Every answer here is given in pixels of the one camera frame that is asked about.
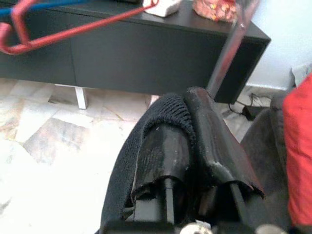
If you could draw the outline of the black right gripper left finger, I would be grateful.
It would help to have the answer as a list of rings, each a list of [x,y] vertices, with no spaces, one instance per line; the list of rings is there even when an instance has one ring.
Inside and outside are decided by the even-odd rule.
[[[179,224],[189,206],[191,144],[178,127],[151,129],[139,149],[131,191],[134,221]]]

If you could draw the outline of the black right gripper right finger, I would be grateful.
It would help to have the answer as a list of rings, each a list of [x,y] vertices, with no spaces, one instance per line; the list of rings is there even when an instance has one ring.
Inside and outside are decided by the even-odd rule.
[[[184,100],[196,134],[198,214],[206,219],[265,219],[264,192],[243,147],[214,100],[199,87]]]

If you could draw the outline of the black knit garment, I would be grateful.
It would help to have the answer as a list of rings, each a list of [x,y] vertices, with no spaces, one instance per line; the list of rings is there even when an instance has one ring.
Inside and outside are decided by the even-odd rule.
[[[108,221],[122,219],[123,209],[130,198],[137,154],[144,134],[157,123],[177,126],[194,139],[194,121],[181,96],[167,94],[154,102],[135,125],[118,154],[102,208],[100,228],[95,234],[103,234],[102,228]]]

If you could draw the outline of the coral pink clothes hanger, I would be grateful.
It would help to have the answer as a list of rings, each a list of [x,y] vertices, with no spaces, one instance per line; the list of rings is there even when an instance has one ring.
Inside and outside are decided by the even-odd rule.
[[[11,19],[14,24],[16,33],[20,39],[20,44],[15,46],[7,45],[7,37],[11,33],[12,27],[8,23],[0,23],[0,51],[9,55],[19,55],[35,49],[42,48],[47,45],[59,42],[64,39],[69,39],[73,36],[89,32],[91,30],[107,26],[119,20],[137,15],[147,9],[153,8],[158,5],[159,0],[151,0],[149,5],[136,8],[118,14],[106,19],[101,19],[96,22],[88,23],[79,27],[61,31],[52,35],[41,37],[35,40],[30,40],[26,24],[24,22],[24,15],[38,0],[20,0],[11,11]]]

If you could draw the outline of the blue clothes hanger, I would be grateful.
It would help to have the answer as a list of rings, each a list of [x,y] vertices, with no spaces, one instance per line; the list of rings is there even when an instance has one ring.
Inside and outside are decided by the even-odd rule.
[[[45,8],[52,8],[52,7],[58,7],[58,6],[65,6],[65,5],[71,5],[71,4],[81,4],[85,3],[88,0],[55,0],[51,2],[42,2],[42,3],[36,3],[32,5],[29,10],[41,10]],[[0,9],[0,16],[7,16],[10,15],[13,10],[13,7],[10,8],[1,8]]]

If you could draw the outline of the black power adapter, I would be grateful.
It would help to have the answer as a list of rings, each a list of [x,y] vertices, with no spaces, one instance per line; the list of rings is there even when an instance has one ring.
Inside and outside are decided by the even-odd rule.
[[[248,121],[252,121],[255,119],[257,115],[256,107],[254,106],[245,106],[242,109],[242,114],[246,117]]]

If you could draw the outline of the dark brown fabric sofa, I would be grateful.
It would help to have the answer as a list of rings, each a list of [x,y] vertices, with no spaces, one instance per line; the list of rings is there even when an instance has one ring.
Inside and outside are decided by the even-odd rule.
[[[312,226],[292,225],[288,211],[286,145],[282,103],[286,94],[272,98],[270,107],[261,111],[241,141],[265,196],[250,196],[247,205],[252,224],[273,224],[290,234],[312,234]]]

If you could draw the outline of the red cushion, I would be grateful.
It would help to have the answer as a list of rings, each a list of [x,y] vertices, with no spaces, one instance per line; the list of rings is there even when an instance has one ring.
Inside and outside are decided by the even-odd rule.
[[[293,225],[312,226],[312,73],[284,99],[288,209]]]

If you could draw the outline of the silver metal clothes rack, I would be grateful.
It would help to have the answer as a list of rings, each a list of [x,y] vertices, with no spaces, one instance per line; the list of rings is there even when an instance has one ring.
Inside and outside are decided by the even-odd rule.
[[[206,88],[211,98],[215,98],[259,3],[260,0],[236,0],[236,20],[232,24],[229,36],[221,50]]]

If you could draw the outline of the black TV cabinet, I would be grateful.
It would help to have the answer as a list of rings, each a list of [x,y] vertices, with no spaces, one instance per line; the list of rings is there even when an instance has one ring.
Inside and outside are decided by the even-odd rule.
[[[114,0],[30,11],[31,39],[114,16],[138,5]],[[167,18],[141,13],[43,48],[0,52],[0,78],[153,95],[206,87],[231,24],[198,16],[184,0]],[[234,104],[271,39],[253,23],[215,97]]]

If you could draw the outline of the grey speckled stone table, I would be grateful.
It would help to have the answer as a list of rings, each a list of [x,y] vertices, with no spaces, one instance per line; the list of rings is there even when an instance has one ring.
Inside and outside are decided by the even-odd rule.
[[[312,73],[312,62],[292,67],[292,88],[299,86],[310,73]]]

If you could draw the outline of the red Ganesha statue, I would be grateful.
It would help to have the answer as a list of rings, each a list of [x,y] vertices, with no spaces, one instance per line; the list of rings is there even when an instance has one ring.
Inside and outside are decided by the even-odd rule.
[[[212,21],[235,22],[235,0],[193,0],[193,10],[201,17]]]

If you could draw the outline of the white tissue box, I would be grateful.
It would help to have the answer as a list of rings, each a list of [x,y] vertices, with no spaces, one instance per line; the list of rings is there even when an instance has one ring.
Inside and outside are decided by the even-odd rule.
[[[153,7],[144,11],[147,14],[165,18],[178,11],[181,2],[182,0],[142,0],[142,6],[153,5]]]

